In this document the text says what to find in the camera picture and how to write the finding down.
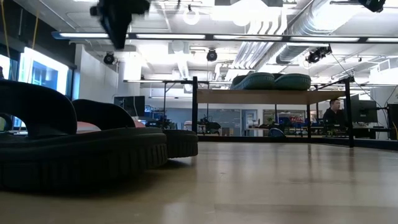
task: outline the ductwork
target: ductwork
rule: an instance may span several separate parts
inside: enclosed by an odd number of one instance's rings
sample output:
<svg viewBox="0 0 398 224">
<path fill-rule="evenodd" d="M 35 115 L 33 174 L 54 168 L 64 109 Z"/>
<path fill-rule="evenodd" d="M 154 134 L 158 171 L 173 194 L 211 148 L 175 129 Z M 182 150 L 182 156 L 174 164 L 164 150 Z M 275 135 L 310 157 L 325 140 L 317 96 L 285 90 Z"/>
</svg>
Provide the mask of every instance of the ductwork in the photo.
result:
<svg viewBox="0 0 398 224">
<path fill-rule="evenodd" d="M 188 62 L 187 58 L 184 55 L 184 42 L 182 40 L 175 40 L 172 42 L 172 50 L 177 55 L 177 66 L 180 71 L 180 78 L 182 80 L 190 80 L 192 79 L 189 76 L 188 70 Z M 184 85 L 184 90 L 186 92 L 192 92 L 192 86 L 189 84 Z"/>
<path fill-rule="evenodd" d="M 306 11 L 289 27 L 286 35 L 330 35 L 354 15 L 354 8 L 330 4 L 331 0 L 314 0 Z M 304 53 L 308 46 L 294 46 L 276 43 L 267 51 L 256 68 L 266 63 L 289 64 Z"/>
<path fill-rule="evenodd" d="M 268 7 L 263 21 L 252 21 L 248 34 L 282 34 L 287 27 L 286 13 L 282 7 Z M 251 69 L 267 52 L 270 43 L 243 42 L 233 63 L 234 68 Z"/>
</svg>

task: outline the black metal pole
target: black metal pole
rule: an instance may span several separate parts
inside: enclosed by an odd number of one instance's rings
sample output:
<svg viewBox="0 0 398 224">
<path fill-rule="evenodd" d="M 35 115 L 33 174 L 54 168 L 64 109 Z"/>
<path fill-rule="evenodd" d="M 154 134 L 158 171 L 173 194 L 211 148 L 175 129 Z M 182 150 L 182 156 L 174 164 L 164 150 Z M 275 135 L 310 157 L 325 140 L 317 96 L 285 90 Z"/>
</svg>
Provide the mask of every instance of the black metal pole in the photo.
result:
<svg viewBox="0 0 398 224">
<path fill-rule="evenodd" d="M 318 85 L 315 85 L 315 91 L 318 91 Z M 317 122 L 319 121 L 319 103 L 317 103 Z"/>
<path fill-rule="evenodd" d="M 209 120 L 209 104 L 207 104 L 207 114 L 206 119 Z"/>
<path fill-rule="evenodd" d="M 277 112 L 277 105 L 275 105 L 275 124 L 279 124 L 279 121 L 278 121 L 278 112 Z"/>
<path fill-rule="evenodd" d="M 166 122 L 166 85 L 167 83 L 164 83 L 164 96 L 163 96 L 163 124 L 162 124 L 162 129 L 164 129 L 164 124 Z"/>
<path fill-rule="evenodd" d="M 307 105 L 307 133 L 308 133 L 308 141 L 311 142 L 311 108 L 310 108 L 310 105 Z"/>
<path fill-rule="evenodd" d="M 192 81 L 192 131 L 198 133 L 198 77 Z"/>
<path fill-rule="evenodd" d="M 348 137 L 349 137 L 349 147 L 354 147 L 354 132 L 353 132 L 353 114 L 351 112 L 351 93 L 349 91 L 349 78 L 344 79 L 346 85 L 346 105 L 344 107 L 347 109 L 347 120 L 348 120 Z"/>
</svg>

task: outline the fluorescent light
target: fluorescent light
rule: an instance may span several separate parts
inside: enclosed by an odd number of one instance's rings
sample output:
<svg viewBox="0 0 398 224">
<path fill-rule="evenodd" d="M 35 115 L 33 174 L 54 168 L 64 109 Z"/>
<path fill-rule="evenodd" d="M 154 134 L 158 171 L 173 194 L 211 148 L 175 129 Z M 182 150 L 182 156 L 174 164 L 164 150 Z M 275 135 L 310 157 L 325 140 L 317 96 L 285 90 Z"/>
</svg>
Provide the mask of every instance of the fluorescent light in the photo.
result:
<svg viewBox="0 0 398 224">
<path fill-rule="evenodd" d="M 232 84 L 232 82 L 218 82 L 218 81 L 210 81 L 209 84 Z"/>
<path fill-rule="evenodd" d="M 189 12 L 193 12 L 195 15 L 193 16 L 193 18 L 189 19 L 188 18 L 188 13 Z M 182 19 L 184 19 L 184 22 L 188 25 L 195 25 L 199 22 L 200 20 L 200 15 L 199 15 L 199 11 L 196 10 L 195 8 L 189 10 L 188 8 L 186 8 L 186 10 L 184 11 L 184 14 L 182 15 Z"/>
<path fill-rule="evenodd" d="M 126 82 L 133 83 L 162 83 L 162 80 L 125 80 Z"/>
<path fill-rule="evenodd" d="M 163 96 L 150 96 L 149 99 L 164 99 Z M 175 97 L 166 96 L 166 99 L 175 99 Z"/>
<path fill-rule="evenodd" d="M 286 43 L 288 46 L 304 46 L 304 47 L 329 47 L 329 44 L 319 44 L 319 43 Z"/>
<path fill-rule="evenodd" d="M 164 96 L 150 96 L 150 99 L 164 99 Z M 166 96 L 166 99 L 170 100 L 191 100 L 192 97 L 179 97 L 179 96 Z"/>
<path fill-rule="evenodd" d="M 397 37 L 371 37 L 366 40 L 367 42 L 389 42 L 389 43 L 398 43 Z"/>
<path fill-rule="evenodd" d="M 203 34 L 137 34 L 138 39 L 205 39 Z"/>
<path fill-rule="evenodd" d="M 291 41 L 314 41 L 314 42 L 357 42 L 359 37 L 291 37 Z"/>
<path fill-rule="evenodd" d="M 66 38 L 109 38 L 107 34 L 99 33 L 60 33 L 60 36 Z"/>
<path fill-rule="evenodd" d="M 263 36 L 263 35 L 214 35 L 216 40 L 267 40 L 281 41 L 282 37 Z"/>
</svg>

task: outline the desk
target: desk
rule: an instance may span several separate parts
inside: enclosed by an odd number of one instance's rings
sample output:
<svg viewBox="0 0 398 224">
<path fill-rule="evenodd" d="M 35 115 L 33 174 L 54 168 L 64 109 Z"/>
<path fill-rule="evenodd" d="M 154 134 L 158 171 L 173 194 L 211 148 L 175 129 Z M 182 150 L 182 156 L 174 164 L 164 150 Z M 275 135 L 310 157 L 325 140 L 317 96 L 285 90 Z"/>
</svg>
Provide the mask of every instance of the desk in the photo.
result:
<svg viewBox="0 0 398 224">
<path fill-rule="evenodd" d="M 248 136 L 250 131 L 269 131 L 268 128 L 246 128 L 243 132 L 243 136 Z"/>
<path fill-rule="evenodd" d="M 360 127 L 360 128 L 353 128 L 354 136 L 356 138 L 370 138 L 376 139 L 376 133 L 380 132 L 390 132 L 391 129 L 389 128 L 367 128 L 367 127 Z"/>
</svg>

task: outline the wall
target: wall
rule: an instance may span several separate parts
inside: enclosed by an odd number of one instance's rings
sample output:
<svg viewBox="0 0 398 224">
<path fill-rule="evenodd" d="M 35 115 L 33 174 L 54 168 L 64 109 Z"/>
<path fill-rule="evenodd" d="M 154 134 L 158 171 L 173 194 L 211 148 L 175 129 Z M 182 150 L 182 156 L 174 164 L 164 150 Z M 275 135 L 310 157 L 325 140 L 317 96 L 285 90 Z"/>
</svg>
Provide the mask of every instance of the wall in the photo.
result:
<svg viewBox="0 0 398 224">
<path fill-rule="evenodd" d="M 113 103 L 117 93 L 118 74 L 89 54 L 82 45 L 76 46 L 73 99 Z"/>
<path fill-rule="evenodd" d="M 115 96 L 138 96 L 139 83 L 124 83 L 124 64 L 119 65 L 119 73 L 106 66 L 102 58 L 85 50 L 84 45 L 76 45 L 75 79 L 73 99 L 95 100 L 113 103 Z"/>
<path fill-rule="evenodd" d="M 4 8 L 8 42 L 10 48 L 14 49 L 10 52 L 11 58 L 18 60 L 19 55 L 15 51 L 23 52 L 24 47 L 32 47 L 36 16 L 23 9 L 13 0 L 4 0 Z M 70 68 L 75 68 L 75 44 L 70 44 L 68 40 L 55 40 L 51 35 L 53 31 L 56 30 L 39 19 L 34 50 Z M 6 43 L 3 21 L 0 22 L 0 43 Z M 1 54 L 7 55 L 4 50 L 4 47 L 0 47 Z"/>
</svg>

